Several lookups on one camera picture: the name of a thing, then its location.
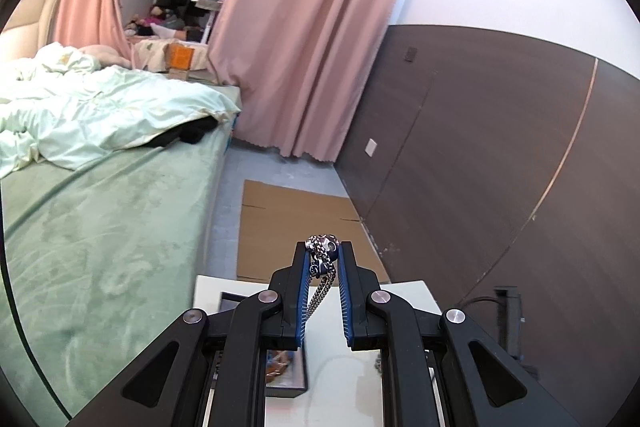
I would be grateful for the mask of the black jewelry gift box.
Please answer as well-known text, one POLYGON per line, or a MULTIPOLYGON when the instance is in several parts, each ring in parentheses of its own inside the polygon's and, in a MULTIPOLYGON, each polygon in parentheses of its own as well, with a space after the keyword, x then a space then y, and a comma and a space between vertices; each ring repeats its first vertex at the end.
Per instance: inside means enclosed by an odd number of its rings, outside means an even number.
MULTIPOLYGON (((244 296, 223 291, 220 295, 218 312, 234 310, 244 296)), ((224 351, 217 351, 214 358, 212 389, 215 389, 219 366, 224 351)), ((266 397, 293 399, 308 390, 306 353, 303 347, 295 351, 268 350, 266 358, 266 397)))

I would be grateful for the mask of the green bed blanket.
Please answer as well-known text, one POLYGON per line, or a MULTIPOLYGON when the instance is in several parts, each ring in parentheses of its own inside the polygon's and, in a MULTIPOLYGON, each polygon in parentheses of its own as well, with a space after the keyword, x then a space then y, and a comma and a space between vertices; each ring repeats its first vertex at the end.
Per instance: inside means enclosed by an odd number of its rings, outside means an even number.
POLYGON ((231 131, 3 179, 1 368, 38 425, 64 425, 191 306, 231 131))

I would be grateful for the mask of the flattened brown cardboard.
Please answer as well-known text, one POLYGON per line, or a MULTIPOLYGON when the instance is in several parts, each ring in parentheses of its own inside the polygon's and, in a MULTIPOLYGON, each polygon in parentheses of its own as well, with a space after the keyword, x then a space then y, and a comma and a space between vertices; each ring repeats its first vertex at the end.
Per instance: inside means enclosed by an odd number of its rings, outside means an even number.
POLYGON ((274 271, 292 262, 299 242, 319 234, 352 243, 358 265, 382 283, 390 280, 349 198, 250 180, 243 186, 236 277, 269 282, 274 271))

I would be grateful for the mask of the black garment on bed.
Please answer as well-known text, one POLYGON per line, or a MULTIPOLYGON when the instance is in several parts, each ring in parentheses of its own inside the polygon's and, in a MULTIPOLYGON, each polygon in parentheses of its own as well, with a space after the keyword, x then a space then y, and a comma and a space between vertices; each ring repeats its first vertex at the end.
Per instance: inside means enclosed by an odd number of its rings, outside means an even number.
POLYGON ((186 144, 198 144, 206 133, 215 130, 218 120, 212 116, 198 118, 183 124, 178 124, 161 134, 154 136, 152 140, 144 144, 145 147, 166 147, 174 142, 186 144))

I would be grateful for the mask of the pale green duvet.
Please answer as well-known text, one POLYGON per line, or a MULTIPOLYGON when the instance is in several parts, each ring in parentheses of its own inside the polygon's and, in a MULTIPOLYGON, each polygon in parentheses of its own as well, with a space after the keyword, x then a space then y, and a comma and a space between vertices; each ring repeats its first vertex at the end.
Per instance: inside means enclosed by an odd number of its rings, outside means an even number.
POLYGON ((232 121, 241 107, 238 89, 104 66, 51 43, 1 65, 1 174, 39 161, 77 170, 193 121, 232 121))

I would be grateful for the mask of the orange box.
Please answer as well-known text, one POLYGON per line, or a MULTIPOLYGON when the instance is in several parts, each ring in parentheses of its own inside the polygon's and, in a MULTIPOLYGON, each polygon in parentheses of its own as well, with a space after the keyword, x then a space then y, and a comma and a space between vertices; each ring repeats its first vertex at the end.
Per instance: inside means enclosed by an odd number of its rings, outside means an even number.
POLYGON ((183 46, 178 43, 171 43, 168 46, 167 67, 169 69, 184 70, 191 69, 195 50, 190 46, 183 46))

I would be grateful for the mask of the pink curtain right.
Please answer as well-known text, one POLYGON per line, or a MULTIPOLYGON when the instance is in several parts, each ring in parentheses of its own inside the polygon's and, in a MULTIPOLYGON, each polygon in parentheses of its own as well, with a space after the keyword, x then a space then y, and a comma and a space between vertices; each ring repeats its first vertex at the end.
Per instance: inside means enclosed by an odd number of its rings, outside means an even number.
POLYGON ((239 87, 236 134, 283 156, 334 161, 396 0, 224 0, 208 44, 239 87))

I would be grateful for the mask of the beige headboard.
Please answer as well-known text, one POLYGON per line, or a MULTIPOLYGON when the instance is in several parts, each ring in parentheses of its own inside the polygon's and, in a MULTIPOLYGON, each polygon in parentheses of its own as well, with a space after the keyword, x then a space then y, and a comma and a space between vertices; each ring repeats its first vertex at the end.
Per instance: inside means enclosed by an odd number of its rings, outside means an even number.
POLYGON ((60 0, 21 0, 1 31, 1 61, 34 57, 51 39, 60 0))

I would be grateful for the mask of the white wall socket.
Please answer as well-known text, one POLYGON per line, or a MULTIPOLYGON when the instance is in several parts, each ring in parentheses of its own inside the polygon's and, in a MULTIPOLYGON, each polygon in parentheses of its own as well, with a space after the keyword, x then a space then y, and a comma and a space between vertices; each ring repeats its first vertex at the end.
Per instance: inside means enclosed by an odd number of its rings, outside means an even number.
POLYGON ((372 157, 377 147, 378 143, 376 143, 373 139, 370 139, 366 147, 364 148, 364 153, 366 153, 369 157, 372 157))

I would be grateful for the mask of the dark wall switch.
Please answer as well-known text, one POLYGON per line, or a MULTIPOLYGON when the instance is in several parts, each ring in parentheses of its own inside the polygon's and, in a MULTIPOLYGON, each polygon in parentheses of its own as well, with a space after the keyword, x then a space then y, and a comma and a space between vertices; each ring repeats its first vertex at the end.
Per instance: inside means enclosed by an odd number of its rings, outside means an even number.
POLYGON ((413 46, 408 46, 407 51, 404 56, 404 61, 408 63, 412 63, 416 58, 416 54, 418 53, 418 49, 413 46))

